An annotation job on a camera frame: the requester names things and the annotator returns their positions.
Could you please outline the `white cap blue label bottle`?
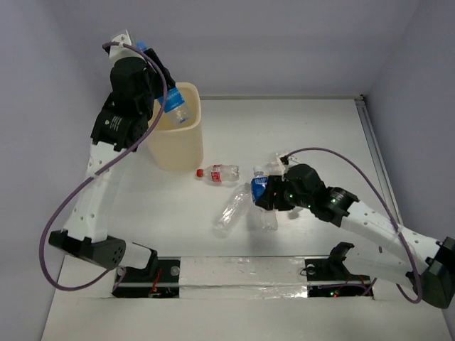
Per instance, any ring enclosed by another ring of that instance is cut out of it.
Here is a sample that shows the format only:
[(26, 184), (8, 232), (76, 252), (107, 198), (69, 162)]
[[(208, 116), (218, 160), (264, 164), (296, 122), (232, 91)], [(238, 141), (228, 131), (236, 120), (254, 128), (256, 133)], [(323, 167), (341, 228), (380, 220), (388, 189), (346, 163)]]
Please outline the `white cap blue label bottle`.
[(264, 195), (266, 186), (269, 182), (269, 174), (262, 166), (253, 168), (253, 177), (250, 182), (250, 192), (252, 205), (250, 207), (250, 218), (253, 229), (277, 230), (277, 215), (273, 210), (266, 210), (257, 206), (259, 199)]

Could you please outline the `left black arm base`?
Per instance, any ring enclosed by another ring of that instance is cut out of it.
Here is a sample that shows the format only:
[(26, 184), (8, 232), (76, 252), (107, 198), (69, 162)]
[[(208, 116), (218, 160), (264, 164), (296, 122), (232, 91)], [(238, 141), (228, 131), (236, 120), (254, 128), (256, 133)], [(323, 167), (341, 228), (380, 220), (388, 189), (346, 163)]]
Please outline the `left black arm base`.
[(178, 298), (180, 296), (181, 259), (159, 257), (155, 251), (144, 269), (127, 267), (122, 280), (122, 272), (117, 272), (119, 285), (112, 290), (115, 298)]

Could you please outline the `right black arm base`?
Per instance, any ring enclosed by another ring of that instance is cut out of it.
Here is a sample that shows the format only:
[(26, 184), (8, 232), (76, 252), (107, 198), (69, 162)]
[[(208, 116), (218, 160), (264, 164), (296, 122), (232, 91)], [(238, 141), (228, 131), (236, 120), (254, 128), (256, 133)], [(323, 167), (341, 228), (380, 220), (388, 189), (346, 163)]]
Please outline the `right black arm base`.
[(307, 280), (309, 298), (374, 297), (370, 277), (352, 274), (343, 263), (353, 248), (340, 242), (328, 256), (305, 259), (299, 275)]

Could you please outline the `clear unlabelled plastic bottle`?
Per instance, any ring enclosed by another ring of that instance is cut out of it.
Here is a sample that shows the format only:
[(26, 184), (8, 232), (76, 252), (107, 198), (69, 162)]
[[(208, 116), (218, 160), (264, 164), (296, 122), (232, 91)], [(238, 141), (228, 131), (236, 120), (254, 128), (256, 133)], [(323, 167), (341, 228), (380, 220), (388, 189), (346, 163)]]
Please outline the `clear unlabelled plastic bottle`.
[(251, 190), (248, 183), (234, 189), (221, 213), (217, 215), (213, 224), (213, 232), (217, 237), (227, 237), (232, 229), (246, 213), (251, 201)]

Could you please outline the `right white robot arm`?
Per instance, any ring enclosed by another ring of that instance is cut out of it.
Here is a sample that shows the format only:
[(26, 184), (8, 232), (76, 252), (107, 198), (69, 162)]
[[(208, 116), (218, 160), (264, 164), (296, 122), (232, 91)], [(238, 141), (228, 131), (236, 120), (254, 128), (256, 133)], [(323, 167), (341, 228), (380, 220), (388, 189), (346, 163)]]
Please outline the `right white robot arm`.
[(317, 219), (357, 234), (375, 244), (362, 250), (339, 242), (322, 259), (306, 261), (310, 281), (357, 281), (381, 278), (408, 288), (436, 308), (447, 309), (454, 297), (454, 239), (440, 242), (393, 225), (339, 187), (325, 186), (306, 164), (287, 169), (257, 166), (251, 181), (252, 201), (263, 212), (309, 210)]

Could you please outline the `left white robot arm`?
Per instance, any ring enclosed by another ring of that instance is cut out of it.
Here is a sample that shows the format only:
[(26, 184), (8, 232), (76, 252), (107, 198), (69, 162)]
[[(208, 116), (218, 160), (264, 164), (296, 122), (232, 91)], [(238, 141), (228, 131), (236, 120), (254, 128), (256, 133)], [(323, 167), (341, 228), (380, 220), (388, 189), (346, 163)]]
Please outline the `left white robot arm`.
[(46, 244), (105, 270), (132, 268), (143, 281), (155, 277), (156, 251), (109, 234), (109, 216), (127, 161), (150, 134), (155, 102), (175, 86), (169, 71), (150, 48), (128, 44), (104, 46), (113, 59), (112, 91), (97, 115), (90, 135), (90, 158), (85, 181), (70, 198), (77, 201), (58, 230), (45, 226), (39, 251)]

